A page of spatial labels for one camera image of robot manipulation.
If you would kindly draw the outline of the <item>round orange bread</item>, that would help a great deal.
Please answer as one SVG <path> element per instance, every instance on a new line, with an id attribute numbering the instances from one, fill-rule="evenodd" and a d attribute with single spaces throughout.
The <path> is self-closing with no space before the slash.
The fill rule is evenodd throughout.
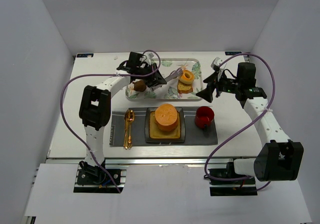
<path id="1" fill-rule="evenodd" d="M 164 132 L 173 131 L 178 126 L 178 112 L 168 103 L 160 105 L 154 112 L 155 123 Z"/>

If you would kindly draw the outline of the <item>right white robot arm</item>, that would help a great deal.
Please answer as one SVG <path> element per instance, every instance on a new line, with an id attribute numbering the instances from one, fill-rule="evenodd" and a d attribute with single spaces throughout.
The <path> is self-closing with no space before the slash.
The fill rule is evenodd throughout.
<path id="1" fill-rule="evenodd" d="M 228 78 L 224 69 L 215 66 L 214 73 L 203 82 L 206 88 L 196 96 L 211 103 L 213 92 L 234 94 L 241 107 L 254 122 L 262 144 L 261 151 L 254 158 L 236 158 L 227 163 L 227 178 L 256 177 L 259 181 L 294 181 L 302 162 L 304 148 L 298 141 L 292 141 L 267 108 L 267 95 L 256 86 L 256 66 L 240 62 L 234 78 Z"/>

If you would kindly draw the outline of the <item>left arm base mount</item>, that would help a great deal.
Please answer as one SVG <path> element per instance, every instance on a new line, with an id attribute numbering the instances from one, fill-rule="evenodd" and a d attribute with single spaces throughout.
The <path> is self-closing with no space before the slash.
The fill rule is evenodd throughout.
<path id="1" fill-rule="evenodd" d="M 110 177 L 103 172 L 102 176 L 96 177 L 78 167 L 75 183 L 73 187 L 74 193 L 83 194 L 120 194 L 126 182 L 126 169 L 111 168 L 107 169 L 111 174 L 118 191 Z"/>

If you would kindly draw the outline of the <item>metal serving tongs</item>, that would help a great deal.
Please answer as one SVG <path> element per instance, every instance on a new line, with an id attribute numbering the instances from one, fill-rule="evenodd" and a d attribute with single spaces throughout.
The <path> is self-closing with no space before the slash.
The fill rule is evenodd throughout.
<path id="1" fill-rule="evenodd" d="M 178 69 L 172 71 L 167 77 L 164 78 L 165 83 L 158 83 L 157 85 L 150 87 L 149 90 L 155 91 L 155 90 L 161 88 L 163 85 L 166 85 L 169 81 L 182 76 L 182 74 L 183 74 L 183 70 L 181 68 L 178 68 Z"/>

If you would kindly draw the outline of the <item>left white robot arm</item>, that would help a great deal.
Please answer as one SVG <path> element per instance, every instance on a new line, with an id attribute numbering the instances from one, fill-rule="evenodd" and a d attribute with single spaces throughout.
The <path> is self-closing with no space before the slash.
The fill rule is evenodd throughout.
<path id="1" fill-rule="evenodd" d="M 167 81 L 159 68 L 161 59 L 154 62 L 144 53 L 131 52 L 128 60 L 123 61 L 116 72 L 102 83 L 84 88 L 79 109 L 79 117 L 86 134 L 86 157 L 84 167 L 104 167 L 103 153 L 104 128 L 111 118 L 112 98 L 122 88 L 136 79 L 144 81 L 147 87 L 165 85 Z"/>

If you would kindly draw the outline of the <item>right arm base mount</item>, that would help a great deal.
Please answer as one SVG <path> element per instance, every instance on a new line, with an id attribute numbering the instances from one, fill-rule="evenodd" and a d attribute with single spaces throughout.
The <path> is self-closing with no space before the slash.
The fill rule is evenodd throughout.
<path id="1" fill-rule="evenodd" d="M 221 163 L 220 165 L 212 165 L 211 168 L 208 169 L 208 173 L 210 176 L 216 178 L 229 179 L 226 181 L 215 180 L 205 174 L 203 178 L 209 181 L 209 191 L 211 197 L 239 197 L 258 195 L 254 177 L 245 180 L 230 180 L 245 177 L 244 175 L 235 173 L 234 164 L 232 161 Z"/>

